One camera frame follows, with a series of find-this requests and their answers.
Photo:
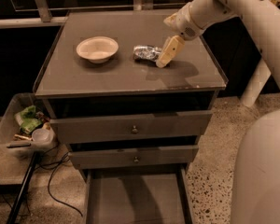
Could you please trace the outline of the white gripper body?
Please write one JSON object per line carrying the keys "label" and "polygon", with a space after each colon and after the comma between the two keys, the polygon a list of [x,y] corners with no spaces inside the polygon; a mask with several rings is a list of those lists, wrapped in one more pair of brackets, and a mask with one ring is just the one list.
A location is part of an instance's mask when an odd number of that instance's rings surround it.
{"label": "white gripper body", "polygon": [[193,40],[204,32],[190,16],[190,3],[185,4],[173,15],[173,29],[184,40]]}

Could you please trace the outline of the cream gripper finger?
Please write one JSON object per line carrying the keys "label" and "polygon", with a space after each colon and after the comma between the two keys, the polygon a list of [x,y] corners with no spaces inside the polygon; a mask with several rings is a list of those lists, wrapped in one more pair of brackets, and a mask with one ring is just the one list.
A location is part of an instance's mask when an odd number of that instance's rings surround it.
{"label": "cream gripper finger", "polygon": [[156,65],[165,67],[185,46],[185,40],[179,36],[168,36],[159,55]]}
{"label": "cream gripper finger", "polygon": [[176,20],[177,13],[172,14],[171,16],[164,19],[164,23],[168,27],[175,27],[175,20]]}

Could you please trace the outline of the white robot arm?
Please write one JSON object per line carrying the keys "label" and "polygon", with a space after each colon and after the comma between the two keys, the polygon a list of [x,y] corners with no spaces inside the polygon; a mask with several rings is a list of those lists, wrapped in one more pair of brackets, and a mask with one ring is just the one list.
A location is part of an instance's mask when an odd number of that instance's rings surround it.
{"label": "white robot arm", "polygon": [[[280,9],[270,0],[193,0],[164,23],[169,37],[157,60],[166,66],[187,40],[233,16],[242,20],[280,89]],[[280,109],[247,130],[234,166],[231,224],[280,224]]]}

